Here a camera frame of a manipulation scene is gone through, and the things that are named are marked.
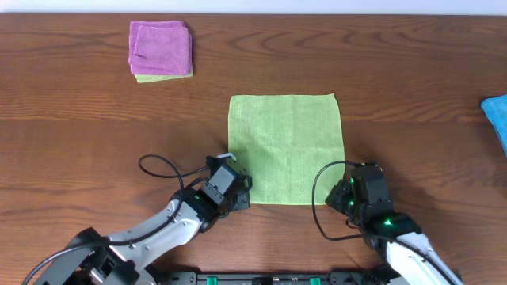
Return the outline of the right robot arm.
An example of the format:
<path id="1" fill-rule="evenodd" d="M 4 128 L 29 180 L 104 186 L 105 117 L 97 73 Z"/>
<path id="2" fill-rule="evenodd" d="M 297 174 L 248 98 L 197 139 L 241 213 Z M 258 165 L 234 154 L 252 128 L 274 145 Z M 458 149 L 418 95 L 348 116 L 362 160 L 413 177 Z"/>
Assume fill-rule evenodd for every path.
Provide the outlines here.
<path id="1" fill-rule="evenodd" d="M 362 184 L 340 180 L 326 198 L 326 205 L 346 217 L 359 237 L 375 250 L 386 265 L 377 278 L 385 284 L 461 284 L 436 254 L 421 227 L 408 215 L 397 212 L 384 179 Z"/>

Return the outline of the green microfiber cloth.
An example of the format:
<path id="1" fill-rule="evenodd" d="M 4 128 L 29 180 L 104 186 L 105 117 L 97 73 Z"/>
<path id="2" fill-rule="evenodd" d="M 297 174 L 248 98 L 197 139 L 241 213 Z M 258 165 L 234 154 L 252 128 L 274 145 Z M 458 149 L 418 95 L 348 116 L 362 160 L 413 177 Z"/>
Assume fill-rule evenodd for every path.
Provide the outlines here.
<path id="1" fill-rule="evenodd" d="M 328 95 L 236 95 L 228 150 L 253 178 L 255 204 L 322 205 L 343 177 L 337 100 Z"/>

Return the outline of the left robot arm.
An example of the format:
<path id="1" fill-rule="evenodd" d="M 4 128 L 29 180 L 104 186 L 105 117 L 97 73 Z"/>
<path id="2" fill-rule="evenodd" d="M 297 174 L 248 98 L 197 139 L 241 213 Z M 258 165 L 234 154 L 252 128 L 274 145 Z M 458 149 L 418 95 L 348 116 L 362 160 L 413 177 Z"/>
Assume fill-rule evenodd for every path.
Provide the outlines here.
<path id="1" fill-rule="evenodd" d="M 76 235 L 62 250 L 41 261 L 24 283 L 155 284 L 147 268 L 161 255 L 191 241 L 232 211 L 249 208 L 252 178 L 215 172 L 177 191 L 163 211 L 120 232 L 101 236 L 94 228 Z"/>

